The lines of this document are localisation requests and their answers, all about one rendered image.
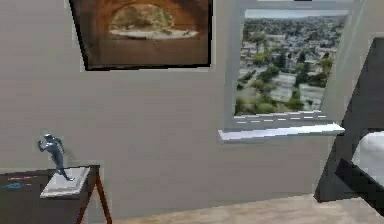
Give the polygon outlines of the dark wooden side table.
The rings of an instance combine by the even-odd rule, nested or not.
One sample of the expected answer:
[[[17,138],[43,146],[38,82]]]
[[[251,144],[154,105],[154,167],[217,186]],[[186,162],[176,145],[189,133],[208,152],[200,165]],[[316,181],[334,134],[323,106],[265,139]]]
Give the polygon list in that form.
[[[88,165],[89,172],[73,195],[40,195],[54,169],[0,173],[0,224],[81,224],[94,188],[97,188],[106,224],[112,224],[99,165]]]

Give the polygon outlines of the white framed window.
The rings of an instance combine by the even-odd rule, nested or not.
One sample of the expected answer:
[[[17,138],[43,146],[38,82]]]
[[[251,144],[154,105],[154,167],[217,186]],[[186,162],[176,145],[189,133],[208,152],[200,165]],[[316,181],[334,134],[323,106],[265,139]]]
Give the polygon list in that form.
[[[225,142],[342,132],[331,111],[366,0],[233,0]]]

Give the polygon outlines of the black bed with white mattress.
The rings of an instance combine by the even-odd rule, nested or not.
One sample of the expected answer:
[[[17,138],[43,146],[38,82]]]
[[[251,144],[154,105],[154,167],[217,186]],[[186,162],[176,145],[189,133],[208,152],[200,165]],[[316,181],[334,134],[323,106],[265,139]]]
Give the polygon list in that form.
[[[363,198],[384,217],[384,37],[373,39],[316,187],[319,202]]]

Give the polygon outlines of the brown framed wall picture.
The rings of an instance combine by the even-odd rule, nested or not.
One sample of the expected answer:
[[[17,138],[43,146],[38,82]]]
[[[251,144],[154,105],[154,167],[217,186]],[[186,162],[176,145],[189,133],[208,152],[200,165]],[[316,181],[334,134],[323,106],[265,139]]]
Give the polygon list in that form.
[[[68,0],[87,71],[208,68],[213,0]]]

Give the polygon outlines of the blue figure statue white base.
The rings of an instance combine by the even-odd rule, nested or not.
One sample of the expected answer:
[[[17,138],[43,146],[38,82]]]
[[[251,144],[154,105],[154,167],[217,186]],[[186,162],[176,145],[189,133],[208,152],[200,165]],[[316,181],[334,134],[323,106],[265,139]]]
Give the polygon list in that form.
[[[48,152],[55,164],[55,173],[42,190],[40,197],[56,198],[78,195],[90,172],[89,167],[65,168],[64,146],[62,141],[47,133],[44,135],[45,142],[38,141],[37,147],[40,152]]]

